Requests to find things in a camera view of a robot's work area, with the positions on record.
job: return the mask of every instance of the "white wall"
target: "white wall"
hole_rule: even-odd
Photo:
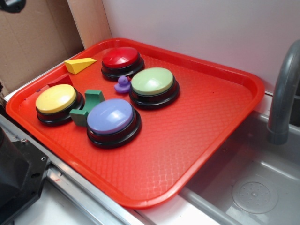
[[[253,73],[273,91],[300,39],[299,0],[103,0],[114,38]]]

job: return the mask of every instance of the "tray rim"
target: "tray rim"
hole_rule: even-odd
[[[105,46],[132,46],[132,47],[137,47],[140,51],[146,51],[147,49],[151,49],[151,52],[160,52],[160,57],[161,60],[167,61],[170,63],[174,64],[174,61],[181,61],[185,63],[185,68],[193,69],[195,70],[195,67],[198,69],[202,69],[202,73],[205,73],[203,71],[208,71],[210,69],[209,73],[205,73],[214,77],[216,74],[220,74],[220,71],[222,71],[222,75],[224,77],[221,77],[221,79],[228,80],[230,82],[234,82],[237,84],[240,84],[244,87],[246,87],[248,90],[251,91],[252,93],[252,101],[243,109],[243,111],[234,118],[234,120],[231,121],[231,123],[227,126],[226,129],[222,131],[222,133],[217,137],[217,141],[214,141],[206,150],[203,154],[199,156],[199,158],[193,163],[189,169],[186,170],[185,173],[172,185],[172,187],[167,190],[165,193],[161,194],[160,196],[157,196],[152,199],[147,199],[147,200],[130,200],[131,203],[127,202],[128,198],[124,195],[120,195],[118,190],[115,190],[113,196],[111,198],[114,199],[115,196],[118,196],[118,202],[122,204],[123,206],[126,206],[128,208],[133,208],[133,209],[145,209],[149,208],[154,205],[161,204],[171,197],[175,196],[181,188],[184,187],[184,185],[188,182],[189,179],[186,179],[186,177],[191,178],[198,170],[201,168],[201,166],[209,159],[209,157],[218,149],[218,147],[228,138],[228,136],[238,127],[239,124],[242,123],[242,121],[252,112],[252,110],[255,108],[255,106],[261,101],[261,99],[264,96],[264,84],[261,81],[260,78],[257,76],[242,71],[238,69],[234,69],[231,67],[223,66],[217,63],[209,62],[206,60],[198,59],[195,57],[187,56],[184,54],[172,52],[166,49],[162,49],[159,47],[147,45],[144,43],[136,42],[133,40],[125,39],[125,38],[112,38],[108,39],[105,41],[101,41],[99,43],[96,43],[95,45],[89,47],[88,49],[82,51],[81,53],[77,54],[76,56],[72,57],[71,59],[79,59],[79,58],[85,58],[89,57],[92,53],[92,51],[97,52],[97,48],[100,45],[105,45]],[[213,75],[211,74],[211,69],[213,68],[213,71],[218,71],[219,73],[214,73]],[[61,64],[54,69],[50,70],[43,76],[39,77],[36,79],[34,82],[28,84],[26,87],[20,89],[18,92],[16,92],[11,99],[8,101],[6,105],[6,111],[7,113],[14,119],[16,120],[21,126],[23,126],[26,130],[31,132],[39,141],[43,140],[44,137],[43,135],[36,130],[28,121],[25,121],[22,119],[22,116],[16,112],[16,108],[19,107],[20,103],[24,101],[24,99],[28,96],[27,93],[29,90],[38,90],[39,88],[42,88],[46,86],[48,83],[53,82],[53,80],[61,77],[61,73],[65,74],[67,72],[67,69],[64,64]],[[233,80],[232,76],[229,76],[229,73],[232,74],[237,74],[239,75],[239,80]],[[59,145],[51,142],[51,141],[43,141],[43,144],[47,146],[49,149],[55,149],[59,147]],[[60,152],[60,157],[61,158],[70,158],[70,160],[67,161],[67,163],[74,168],[74,165],[72,162],[73,155],[63,151]],[[89,168],[79,166],[80,171],[78,172],[78,165],[76,165],[76,171],[80,173],[83,177],[85,177],[87,180],[91,182],[96,175],[93,174],[93,171],[90,170]],[[103,186],[106,186],[106,188],[110,188],[111,186],[108,186],[105,182],[102,184]]]

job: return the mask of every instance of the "stainless steel sink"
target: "stainless steel sink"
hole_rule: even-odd
[[[266,139],[268,117],[253,112],[180,195],[220,224],[300,223],[300,129],[284,145]]]

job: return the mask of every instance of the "green wooden block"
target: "green wooden block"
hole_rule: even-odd
[[[85,92],[85,104],[82,110],[72,109],[70,115],[72,120],[77,126],[86,127],[87,117],[91,110],[100,102],[105,101],[102,91],[100,90],[86,90]]]

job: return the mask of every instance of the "rubber duck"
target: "rubber duck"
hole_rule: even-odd
[[[128,93],[130,91],[130,84],[131,82],[126,76],[120,76],[118,78],[118,83],[114,86],[114,89],[118,93]]]

